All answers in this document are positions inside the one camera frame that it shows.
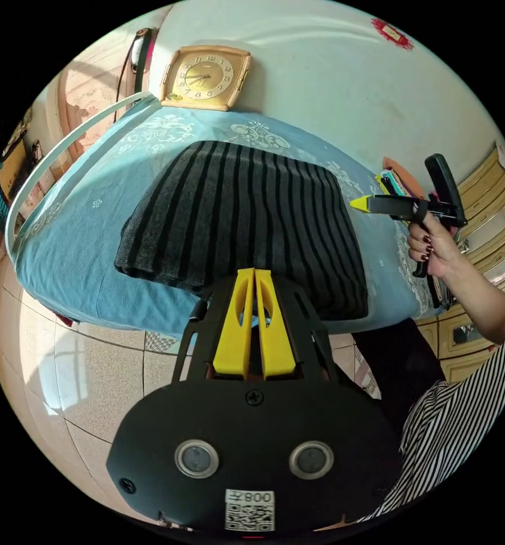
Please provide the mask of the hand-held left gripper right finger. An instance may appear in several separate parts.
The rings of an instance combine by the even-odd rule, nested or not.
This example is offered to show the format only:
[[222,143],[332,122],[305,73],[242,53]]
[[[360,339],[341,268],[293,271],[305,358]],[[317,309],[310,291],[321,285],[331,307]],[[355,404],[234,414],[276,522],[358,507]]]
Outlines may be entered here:
[[256,269],[255,285],[263,377],[291,375],[295,371],[296,361],[271,272]]

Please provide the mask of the person's right hand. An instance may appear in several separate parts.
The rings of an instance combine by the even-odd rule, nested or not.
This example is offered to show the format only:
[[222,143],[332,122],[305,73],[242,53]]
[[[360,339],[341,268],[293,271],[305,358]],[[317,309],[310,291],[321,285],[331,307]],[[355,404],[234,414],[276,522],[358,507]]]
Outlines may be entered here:
[[421,223],[411,222],[407,238],[409,257],[426,264],[427,272],[443,281],[452,281],[463,258],[451,234],[427,212]]

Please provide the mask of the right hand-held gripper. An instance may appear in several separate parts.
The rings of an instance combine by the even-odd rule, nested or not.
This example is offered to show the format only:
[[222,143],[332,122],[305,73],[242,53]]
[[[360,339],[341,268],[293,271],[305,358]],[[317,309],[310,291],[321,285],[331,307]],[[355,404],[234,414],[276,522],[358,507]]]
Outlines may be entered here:
[[365,195],[351,200],[349,205],[362,213],[384,214],[418,224],[423,223],[427,213],[430,213],[445,227],[463,228],[467,225],[461,205],[443,202],[434,194],[430,199],[400,195]]

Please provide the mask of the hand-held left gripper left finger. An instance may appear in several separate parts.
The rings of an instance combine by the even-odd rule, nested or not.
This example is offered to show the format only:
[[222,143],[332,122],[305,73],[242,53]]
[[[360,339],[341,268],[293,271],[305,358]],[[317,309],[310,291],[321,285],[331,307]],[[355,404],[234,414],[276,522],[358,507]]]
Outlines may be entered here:
[[237,271],[213,359],[215,372],[245,378],[249,369],[255,270]]

